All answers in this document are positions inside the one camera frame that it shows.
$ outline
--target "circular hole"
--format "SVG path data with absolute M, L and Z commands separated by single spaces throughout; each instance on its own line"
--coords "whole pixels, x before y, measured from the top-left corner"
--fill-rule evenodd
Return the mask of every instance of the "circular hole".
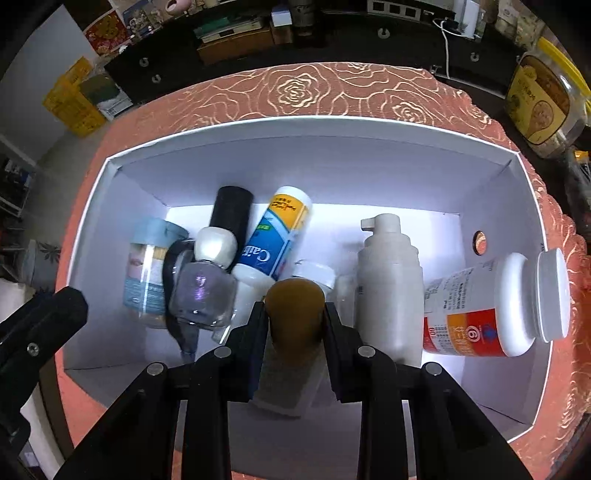
M 472 239 L 472 248 L 476 255 L 484 255 L 486 252 L 486 236 L 480 230 L 474 234 Z

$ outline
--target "black strap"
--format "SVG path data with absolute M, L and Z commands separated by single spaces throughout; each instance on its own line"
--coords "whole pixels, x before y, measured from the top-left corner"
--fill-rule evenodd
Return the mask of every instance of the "black strap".
M 164 263 L 162 266 L 162 284 L 164 287 L 164 302 L 166 315 L 166 328 L 170 335 L 177 341 L 181 352 L 184 355 L 190 356 L 185 358 L 186 361 L 193 362 L 193 355 L 197 350 L 197 340 L 199 339 L 199 328 L 195 325 L 189 325 L 184 322 L 179 322 L 178 319 L 170 313 L 168 305 L 173 295 L 174 288 L 174 267 L 177 264 L 179 255 L 187 250 L 193 250 L 194 242 L 192 240 L 177 240 L 170 245 L 164 256 Z

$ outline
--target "label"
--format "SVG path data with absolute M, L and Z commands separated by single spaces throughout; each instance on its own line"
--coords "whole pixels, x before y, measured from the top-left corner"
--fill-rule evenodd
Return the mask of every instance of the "label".
M 494 261 L 431 282 L 425 290 L 423 349 L 506 356 L 499 342 L 494 297 Z
M 498 17 L 505 20 L 509 25 L 516 25 L 519 12 L 507 2 L 502 7 L 499 7 Z
M 308 207 L 290 195 L 277 194 L 242 250 L 239 263 L 278 280 L 308 216 Z
M 162 266 L 166 248 L 131 244 L 123 305 L 142 313 L 164 315 Z
M 530 143 L 540 145 L 562 126 L 570 100 L 552 70 L 528 55 L 515 71 L 506 109 L 517 130 Z

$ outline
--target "yellow lid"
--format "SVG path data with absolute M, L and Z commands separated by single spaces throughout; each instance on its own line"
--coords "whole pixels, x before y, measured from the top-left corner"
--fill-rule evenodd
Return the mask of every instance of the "yellow lid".
M 544 52 L 558 64 L 564 74 L 579 88 L 581 94 L 587 98 L 585 107 L 587 109 L 587 115 L 591 116 L 591 89 L 589 89 L 589 85 L 587 85 L 587 82 L 585 82 L 585 79 L 581 75 L 579 69 L 546 38 L 541 37 L 538 40 L 537 46 L 542 52 Z

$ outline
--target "metal screw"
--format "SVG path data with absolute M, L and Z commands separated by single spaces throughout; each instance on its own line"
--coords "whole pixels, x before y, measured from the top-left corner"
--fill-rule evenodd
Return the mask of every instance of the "metal screw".
M 154 362 L 153 364 L 148 365 L 146 372 L 148 375 L 155 377 L 156 375 L 160 375 L 162 372 L 164 372 L 164 365 L 160 362 Z
M 439 365 L 435 362 L 429 362 L 427 365 L 425 365 L 425 370 L 427 371 L 428 374 L 431 374 L 434 376 L 437 376 L 441 372 L 443 372 L 441 365 Z
M 213 351 L 213 354 L 218 358 L 226 358 L 232 354 L 232 349 L 227 346 L 219 346 Z
M 37 345 L 36 343 L 29 343 L 27 345 L 27 352 L 31 356 L 39 355 L 39 345 Z
M 372 358 L 375 355 L 375 349 L 369 345 L 363 345 L 357 349 L 357 353 L 365 358 Z

